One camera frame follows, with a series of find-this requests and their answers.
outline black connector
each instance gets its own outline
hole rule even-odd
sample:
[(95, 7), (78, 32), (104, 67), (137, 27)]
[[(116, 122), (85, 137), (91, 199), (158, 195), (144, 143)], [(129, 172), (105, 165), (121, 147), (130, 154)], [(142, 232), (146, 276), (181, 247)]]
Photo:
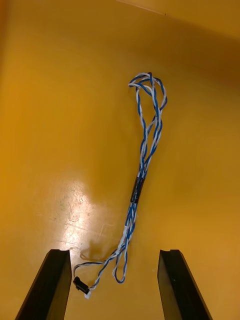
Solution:
[(145, 180), (145, 178), (140, 178), (139, 176), (136, 177), (134, 187), (132, 190), (132, 194), (131, 194), (131, 199), (130, 199), (130, 201), (133, 204), (138, 204), (138, 202), (139, 202), (142, 187), (144, 185), (144, 180)]
[(75, 284), (77, 290), (81, 290), (86, 295), (89, 293), (89, 287), (85, 283), (83, 283), (78, 276), (75, 277), (73, 283)]

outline yellow surface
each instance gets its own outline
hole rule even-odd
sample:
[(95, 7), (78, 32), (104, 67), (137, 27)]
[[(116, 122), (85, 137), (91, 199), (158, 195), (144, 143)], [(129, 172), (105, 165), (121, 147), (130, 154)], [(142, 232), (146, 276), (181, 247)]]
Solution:
[[(0, 78), (0, 319), (52, 248), (101, 260), (122, 234), (142, 129), (128, 81), (168, 95), (123, 285), (104, 272), (67, 320), (163, 319), (160, 249), (180, 249), (214, 319), (240, 318), (240, 44), (113, 0), (14, 0)], [(144, 108), (152, 116), (150, 101)], [(98, 268), (79, 272), (91, 283)]]
[(230, 37), (240, 38), (240, 2), (236, 0), (119, 0)]

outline yellow wall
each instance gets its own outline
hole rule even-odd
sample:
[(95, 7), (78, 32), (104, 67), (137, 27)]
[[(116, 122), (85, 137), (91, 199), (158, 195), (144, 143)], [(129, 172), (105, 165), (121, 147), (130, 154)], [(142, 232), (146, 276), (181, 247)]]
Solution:
[[(14, 0), (0, 79), (0, 319), (46, 255), (102, 259), (120, 239), (142, 130), (128, 81), (168, 95), (124, 285), (108, 266), (66, 319), (163, 319), (160, 249), (180, 249), (214, 319), (240, 318), (240, 44), (113, 0)], [(152, 109), (144, 109), (150, 118)], [(89, 284), (98, 269), (79, 272)]]
[(240, 38), (240, 2), (236, 0), (120, 0), (217, 33)]

